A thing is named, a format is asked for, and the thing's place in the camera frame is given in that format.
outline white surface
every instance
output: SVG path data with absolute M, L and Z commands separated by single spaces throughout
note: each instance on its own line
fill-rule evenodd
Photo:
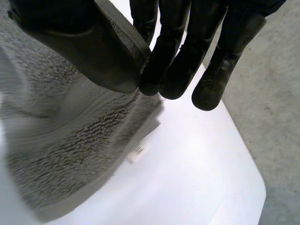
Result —
M 113 2 L 130 16 L 127 1 Z M 256 225 L 263 180 L 223 102 L 197 110 L 191 93 L 165 101 L 150 149 L 115 175 L 76 210 L 48 225 Z M 38 225 L 10 182 L 0 139 L 0 224 Z

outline white label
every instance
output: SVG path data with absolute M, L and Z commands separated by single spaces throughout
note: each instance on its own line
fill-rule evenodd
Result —
M 127 159 L 135 163 L 149 148 L 150 145 L 143 139 L 128 153 Z

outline hand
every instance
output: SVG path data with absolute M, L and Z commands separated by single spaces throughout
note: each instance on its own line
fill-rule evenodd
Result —
M 134 25 L 150 43 L 157 16 L 157 0 L 130 0 Z M 246 45 L 266 23 L 258 11 L 228 6 L 217 0 L 159 0 L 160 36 L 142 73 L 141 93 L 165 98 L 182 96 L 202 63 L 216 30 L 226 15 L 210 65 L 192 95 L 194 105 L 212 110 L 220 102 L 230 75 Z M 188 13 L 187 37 L 175 57 Z
M 93 0 L 11 0 L 9 16 L 31 37 L 69 60 L 95 84 L 134 92 L 140 71 Z

